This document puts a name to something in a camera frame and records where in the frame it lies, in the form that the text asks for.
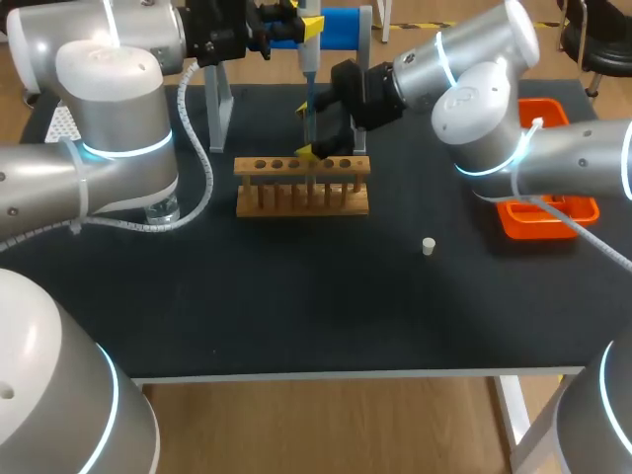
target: table surface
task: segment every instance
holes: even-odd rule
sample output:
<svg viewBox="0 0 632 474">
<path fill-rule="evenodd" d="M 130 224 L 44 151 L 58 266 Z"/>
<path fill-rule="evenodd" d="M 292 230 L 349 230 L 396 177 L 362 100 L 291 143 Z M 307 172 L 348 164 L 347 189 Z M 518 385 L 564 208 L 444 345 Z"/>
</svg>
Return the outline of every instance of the table surface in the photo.
<svg viewBox="0 0 632 474">
<path fill-rule="evenodd" d="M 235 156 L 302 144 L 299 86 L 235 86 L 207 211 L 165 235 L 58 229 L 0 255 L 44 287 L 132 377 L 581 366 L 626 324 L 629 276 L 583 241 L 513 242 L 458 179 L 429 116 L 369 134 L 370 216 L 235 217 Z M 571 121 L 594 112 L 576 81 L 523 81 Z M 168 90 L 183 211 L 203 177 Z M 43 97 L 23 141 L 43 140 Z M 189 107 L 208 143 L 203 89 Z M 594 232 L 632 255 L 625 202 L 599 199 Z M 430 258 L 424 237 L 436 239 Z"/>
</svg>

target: blue cylinder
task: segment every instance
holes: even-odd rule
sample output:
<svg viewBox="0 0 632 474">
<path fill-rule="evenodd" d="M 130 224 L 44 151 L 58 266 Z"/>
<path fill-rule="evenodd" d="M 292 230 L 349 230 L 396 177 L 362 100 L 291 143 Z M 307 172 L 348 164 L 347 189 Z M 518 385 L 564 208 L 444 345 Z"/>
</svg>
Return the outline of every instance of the blue cylinder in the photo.
<svg viewBox="0 0 632 474">
<path fill-rule="evenodd" d="M 359 8 L 323 8 L 325 30 L 320 36 L 320 48 L 328 51 L 359 49 Z M 272 41 L 274 49 L 296 49 L 292 40 Z"/>
</svg>

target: orange container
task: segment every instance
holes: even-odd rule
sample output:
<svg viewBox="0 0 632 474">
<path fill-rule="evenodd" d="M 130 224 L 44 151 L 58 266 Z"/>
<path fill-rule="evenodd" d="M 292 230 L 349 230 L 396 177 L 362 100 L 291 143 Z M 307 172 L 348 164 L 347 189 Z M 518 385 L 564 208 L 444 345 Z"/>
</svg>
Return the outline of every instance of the orange container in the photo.
<svg viewBox="0 0 632 474">
<path fill-rule="evenodd" d="M 553 99 L 520 99 L 520 122 L 530 128 L 533 119 L 542 117 L 544 126 L 564 126 L 569 120 L 559 102 Z M 583 226 L 599 219 L 599 208 L 592 197 L 543 196 L 542 199 Z M 508 200 L 496 204 L 505 233 L 516 240 L 572 239 L 577 232 L 537 205 Z"/>
</svg>

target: wooden floor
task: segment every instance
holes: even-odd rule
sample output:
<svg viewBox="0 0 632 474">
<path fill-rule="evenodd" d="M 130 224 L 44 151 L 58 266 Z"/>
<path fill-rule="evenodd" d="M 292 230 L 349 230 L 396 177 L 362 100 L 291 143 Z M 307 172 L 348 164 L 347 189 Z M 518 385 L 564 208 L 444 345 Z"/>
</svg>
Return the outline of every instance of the wooden floor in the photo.
<svg viewBox="0 0 632 474">
<path fill-rule="evenodd" d="M 324 0 L 331 6 L 363 3 Z M 496 3 L 394 0 L 392 21 L 458 22 Z M 632 14 L 629 0 L 613 3 Z M 523 4 L 534 21 L 559 20 L 554 0 L 523 0 Z M 430 30 L 391 32 L 388 44 L 373 43 L 372 61 L 391 60 L 434 34 Z M 553 29 L 538 30 L 542 59 L 527 77 L 577 77 L 576 65 L 555 51 L 555 35 Z M 346 57 L 325 53 L 319 80 L 326 82 L 329 68 Z M 290 74 L 282 72 L 286 64 L 295 63 L 291 51 L 275 51 L 270 63 L 249 54 L 229 65 L 229 76 L 233 83 L 302 82 L 297 68 Z M 582 80 L 588 83 L 590 78 Z M 595 109 L 601 118 L 632 116 L 632 80 L 605 78 L 600 92 Z M 7 47 L 0 45 L 0 143 L 17 142 L 28 116 Z M 534 418 L 557 380 L 524 377 L 521 382 Z M 162 435 L 159 474 L 508 472 L 504 432 L 491 386 L 484 378 L 437 378 L 149 387 Z M 555 463 L 541 472 L 557 472 Z"/>
</svg>

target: test tube rack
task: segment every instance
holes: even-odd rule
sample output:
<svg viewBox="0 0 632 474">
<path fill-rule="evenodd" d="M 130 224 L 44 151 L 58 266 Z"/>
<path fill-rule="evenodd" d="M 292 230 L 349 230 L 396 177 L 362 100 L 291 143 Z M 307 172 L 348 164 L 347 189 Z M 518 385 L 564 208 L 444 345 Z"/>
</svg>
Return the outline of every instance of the test tube rack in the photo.
<svg viewBox="0 0 632 474">
<path fill-rule="evenodd" d="M 234 174 L 242 178 L 237 197 L 237 217 L 368 214 L 365 181 L 370 171 L 368 156 L 331 156 L 322 161 L 281 157 L 235 158 Z M 354 178 L 351 183 L 332 183 L 349 176 Z M 275 182 L 280 177 L 302 180 L 289 185 Z M 325 183 L 317 183 L 318 177 L 328 179 Z"/>
</svg>

